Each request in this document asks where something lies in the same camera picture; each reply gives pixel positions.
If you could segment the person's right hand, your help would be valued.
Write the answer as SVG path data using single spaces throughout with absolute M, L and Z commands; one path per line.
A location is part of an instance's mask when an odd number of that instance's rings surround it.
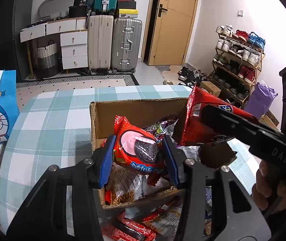
M 286 209 L 286 182 L 279 179 L 276 168 L 261 160 L 256 172 L 256 183 L 252 187 L 252 198 L 260 210 L 266 210 L 269 206 L 268 198 L 273 194 L 280 197 L 278 206 L 274 213 Z

